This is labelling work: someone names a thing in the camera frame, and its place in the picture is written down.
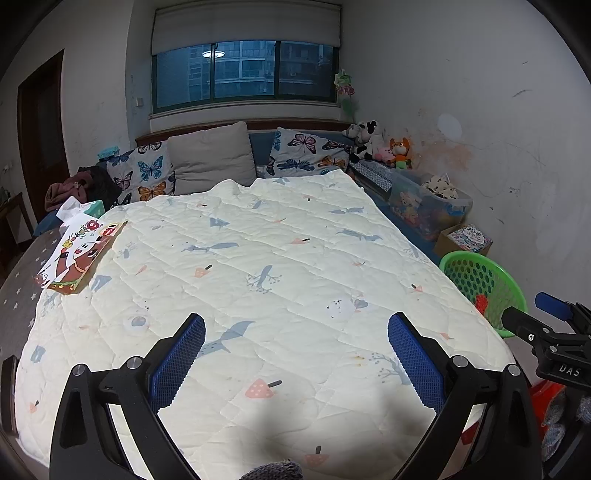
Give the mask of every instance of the butterfly pillow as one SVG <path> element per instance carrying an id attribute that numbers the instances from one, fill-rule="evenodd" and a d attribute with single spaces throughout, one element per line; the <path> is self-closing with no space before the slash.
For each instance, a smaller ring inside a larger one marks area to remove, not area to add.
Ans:
<path id="1" fill-rule="evenodd" d="M 264 178 L 301 177 L 347 169 L 350 146 L 278 127 Z"/>
<path id="2" fill-rule="evenodd" d="M 117 205 L 174 194 L 174 171 L 165 141 L 138 147 L 107 162 L 109 175 L 123 190 Z"/>

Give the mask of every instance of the red object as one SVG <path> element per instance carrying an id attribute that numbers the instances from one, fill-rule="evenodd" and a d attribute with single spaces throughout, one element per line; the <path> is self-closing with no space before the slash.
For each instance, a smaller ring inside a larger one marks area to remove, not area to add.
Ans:
<path id="1" fill-rule="evenodd" d="M 530 388 L 531 402 L 534 406 L 535 418 L 538 420 L 538 428 L 540 430 L 540 438 L 544 438 L 544 434 L 548 427 L 542 425 L 546 416 L 546 410 L 552 399 L 564 389 L 564 385 L 544 380 Z"/>
<path id="2" fill-rule="evenodd" d="M 476 303 L 474 306 L 480 313 L 482 313 L 482 315 L 484 315 L 486 307 L 488 307 L 488 299 L 482 293 L 479 293 L 476 295 Z"/>
<path id="3" fill-rule="evenodd" d="M 464 445 L 470 445 L 474 441 L 474 435 L 476 435 L 476 431 L 478 430 L 478 422 L 472 425 L 469 429 L 467 429 L 460 438 L 462 439 L 462 443 Z"/>

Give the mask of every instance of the wooden headboard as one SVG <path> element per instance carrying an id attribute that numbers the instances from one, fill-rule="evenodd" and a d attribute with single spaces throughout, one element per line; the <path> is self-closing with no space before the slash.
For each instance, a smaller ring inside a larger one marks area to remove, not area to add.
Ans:
<path id="1" fill-rule="evenodd" d="M 207 130 L 214 127 L 222 127 L 224 125 L 232 125 L 238 120 L 216 123 L 216 124 L 199 124 L 190 125 L 188 127 L 170 128 L 168 130 L 161 130 L 147 135 L 142 135 L 135 139 L 138 147 L 148 145 L 150 143 L 161 142 L 168 140 L 169 137 L 175 135 L 184 135 L 199 130 Z M 244 120 L 249 130 L 275 130 L 277 127 L 290 128 L 292 130 L 325 130 L 331 132 L 340 132 L 346 130 L 349 124 L 339 122 L 337 120 L 318 120 L 310 118 L 270 118 L 270 119 L 252 119 Z"/>

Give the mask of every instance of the clothes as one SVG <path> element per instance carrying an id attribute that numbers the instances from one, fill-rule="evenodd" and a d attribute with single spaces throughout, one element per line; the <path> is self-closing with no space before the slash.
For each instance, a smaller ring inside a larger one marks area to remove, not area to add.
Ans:
<path id="1" fill-rule="evenodd" d="M 121 194 L 121 188 L 115 184 L 109 176 L 109 172 L 103 167 L 80 167 L 78 173 L 81 172 L 88 172 L 92 175 L 93 184 L 86 189 L 88 201 L 102 200 L 105 211 L 109 210 Z"/>
<path id="2" fill-rule="evenodd" d="M 57 210 L 68 198 L 75 197 L 80 203 L 88 202 L 86 189 L 93 184 L 89 172 L 79 172 L 63 183 L 53 183 L 45 195 L 45 210 Z"/>

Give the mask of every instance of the butterfly print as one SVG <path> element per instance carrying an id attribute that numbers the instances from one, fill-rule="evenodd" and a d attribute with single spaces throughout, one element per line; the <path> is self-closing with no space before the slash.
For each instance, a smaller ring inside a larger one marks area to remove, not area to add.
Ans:
<path id="1" fill-rule="evenodd" d="M 281 146 L 281 132 L 279 132 L 279 130 L 275 131 L 275 138 L 273 139 L 273 148 L 275 148 L 275 150 L 279 150 L 279 147 Z"/>
<path id="2" fill-rule="evenodd" d="M 275 169 L 273 168 L 274 164 L 275 159 L 272 156 L 269 156 L 269 161 L 267 162 L 267 173 L 272 176 L 275 176 Z"/>
<path id="3" fill-rule="evenodd" d="M 318 163 L 319 167 L 327 167 L 327 166 L 331 166 L 331 165 L 336 165 L 339 168 L 341 168 L 342 170 L 344 170 L 345 165 L 346 165 L 346 161 L 343 160 L 342 158 L 336 158 L 333 160 L 330 155 L 327 155 L 322 160 L 320 160 L 320 162 Z"/>
<path id="4" fill-rule="evenodd" d="M 131 202 L 131 192 L 129 192 L 127 195 L 125 195 L 125 198 L 123 199 L 123 201 L 121 203 L 119 203 L 118 200 L 115 200 L 113 207 L 115 207 L 117 205 L 119 205 L 119 206 L 128 205 L 130 202 Z"/>
<path id="5" fill-rule="evenodd" d="M 156 151 L 160 147 L 162 147 L 162 142 L 151 143 L 150 145 L 142 145 L 141 147 L 138 147 L 138 153 L 143 155 L 150 149 Z"/>
<path id="6" fill-rule="evenodd" d="M 111 164 L 112 167 L 116 167 L 119 163 L 124 163 L 129 160 L 129 156 L 133 153 L 133 150 L 125 152 L 123 155 L 115 155 L 111 158 L 107 159 L 107 162 Z"/>
<path id="7" fill-rule="evenodd" d="M 348 154 L 351 153 L 350 145 L 345 145 L 344 143 L 335 142 L 334 140 L 328 140 L 327 143 L 322 145 L 322 150 L 334 150 L 335 148 L 342 148 Z"/>
<path id="8" fill-rule="evenodd" d="M 113 181 L 115 185 L 117 185 L 121 190 L 127 190 L 129 185 L 131 185 L 131 176 L 133 175 L 134 171 L 130 171 L 125 177 L 120 179 L 119 177 L 113 177 Z"/>
<path id="9" fill-rule="evenodd" d="M 166 182 L 158 183 L 153 189 L 147 189 L 146 187 L 139 187 L 139 199 L 142 202 L 147 202 L 148 200 L 157 197 L 158 195 L 166 195 Z"/>
<path id="10" fill-rule="evenodd" d="M 304 149 L 307 148 L 313 154 L 316 154 L 316 139 L 314 137 L 309 137 L 308 135 L 296 134 L 295 138 L 287 145 L 289 147 L 296 147 L 298 145 L 302 145 Z"/>
<path id="11" fill-rule="evenodd" d="M 148 181 L 150 175 L 153 175 L 155 180 L 159 179 L 162 176 L 162 161 L 163 156 L 159 156 L 156 160 L 154 160 L 152 166 L 149 166 L 147 163 L 139 161 L 138 167 L 142 173 L 142 180 Z"/>
<path id="12" fill-rule="evenodd" d="M 309 161 L 295 161 L 293 158 L 290 158 L 285 163 L 279 163 L 277 168 L 279 168 L 279 170 L 288 170 L 289 168 L 294 168 L 297 170 L 299 168 L 300 170 L 312 171 L 314 170 L 314 165 L 310 165 Z"/>

